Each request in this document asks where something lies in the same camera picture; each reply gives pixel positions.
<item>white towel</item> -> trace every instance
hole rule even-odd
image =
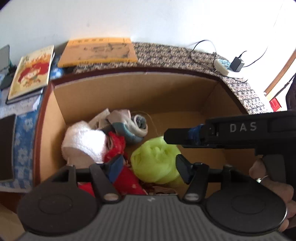
[[[80,121],[69,127],[62,143],[62,155],[68,165],[77,169],[88,168],[93,163],[103,163],[107,150],[107,137],[100,130],[92,130]]]

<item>folded sock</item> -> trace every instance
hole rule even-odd
[[[131,117],[131,119],[140,129],[146,129],[147,123],[146,123],[146,119],[143,116],[134,115]]]
[[[143,121],[143,118],[144,117],[140,118],[136,116],[136,118],[132,120],[129,110],[114,110],[106,117],[114,127],[116,133],[120,136],[124,136],[128,144],[138,143],[147,135],[148,126],[145,124],[146,120]],[[145,126],[144,129],[139,128],[137,120]]]

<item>orange book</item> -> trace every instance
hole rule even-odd
[[[130,38],[74,39],[67,43],[58,67],[137,60]]]
[[[48,84],[53,51],[52,45],[21,57],[11,83],[8,100]]]

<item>blue fabric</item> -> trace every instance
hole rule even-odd
[[[33,187],[33,147],[35,128],[39,109],[42,103],[40,100],[37,110],[18,115],[15,124],[15,139],[13,147],[14,180],[0,182],[1,186],[7,188],[23,189],[30,191]]]
[[[125,138],[127,144],[137,144],[144,139],[144,137],[139,137],[131,133],[125,124],[121,122],[114,122],[112,123],[112,126],[119,136],[123,136]]]
[[[123,161],[123,155],[120,155],[119,158],[115,159],[114,162],[111,164],[109,173],[107,175],[111,183],[114,183],[118,178],[119,174],[121,173],[123,169]]]

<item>speckled countertop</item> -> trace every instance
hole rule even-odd
[[[220,75],[213,67],[215,54],[194,51],[192,53],[194,62],[189,58],[191,49],[175,47],[161,44],[134,42],[138,62],[136,63],[106,63],[78,65],[74,73],[88,72],[95,69],[109,69],[118,67],[167,67],[176,69],[189,69],[206,74],[219,76],[227,86],[233,91],[249,114],[259,114],[267,112],[255,91],[244,79],[229,78]]]

